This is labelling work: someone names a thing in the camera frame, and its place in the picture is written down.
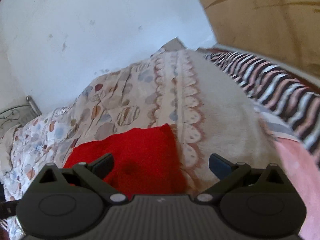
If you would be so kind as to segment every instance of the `beige blanket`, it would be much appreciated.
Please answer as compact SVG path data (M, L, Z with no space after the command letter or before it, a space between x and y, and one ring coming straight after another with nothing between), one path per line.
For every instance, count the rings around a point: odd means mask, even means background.
M211 153L254 168L280 162L251 101L230 77L197 52L162 52L98 77L73 105L19 129L13 169L5 177L6 198L20 199L47 162L62 167L81 143L165 123L176 134L193 195L218 181L208 167ZM15 218L8 225L11 239L23 236Z

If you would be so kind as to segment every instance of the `wooden surface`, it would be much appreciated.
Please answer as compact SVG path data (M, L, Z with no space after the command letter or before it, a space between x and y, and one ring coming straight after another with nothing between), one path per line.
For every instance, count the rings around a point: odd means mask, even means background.
M320 77L320 0L200 0L220 44Z

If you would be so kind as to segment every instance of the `metal headboard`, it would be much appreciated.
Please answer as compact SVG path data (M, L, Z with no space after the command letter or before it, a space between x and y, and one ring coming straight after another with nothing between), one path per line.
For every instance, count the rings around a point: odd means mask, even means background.
M12 126L24 126L42 114L31 96L27 96L26 101L25 105L13 106L0 112L0 138Z

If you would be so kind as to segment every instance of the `silver bolt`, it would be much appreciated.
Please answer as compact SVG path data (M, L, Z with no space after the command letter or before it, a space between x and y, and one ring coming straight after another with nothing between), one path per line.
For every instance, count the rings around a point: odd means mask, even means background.
M207 194L207 193L202 193L197 196L197 200L199 200L201 202L209 202L212 199L213 199L213 196L211 196L210 194Z
M113 202L122 202L126 200L126 196L121 194L121 193L117 193L117 194L113 194L110 196L111 201Z

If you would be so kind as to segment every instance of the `red fabric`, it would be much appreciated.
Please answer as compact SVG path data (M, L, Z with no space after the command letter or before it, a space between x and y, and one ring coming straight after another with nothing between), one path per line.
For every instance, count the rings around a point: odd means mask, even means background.
M115 166L104 181L131 198L135 194L169 195L185 193L186 180L174 135L169 125L149 129L133 128L102 141L76 147L64 168L90 163L112 153Z

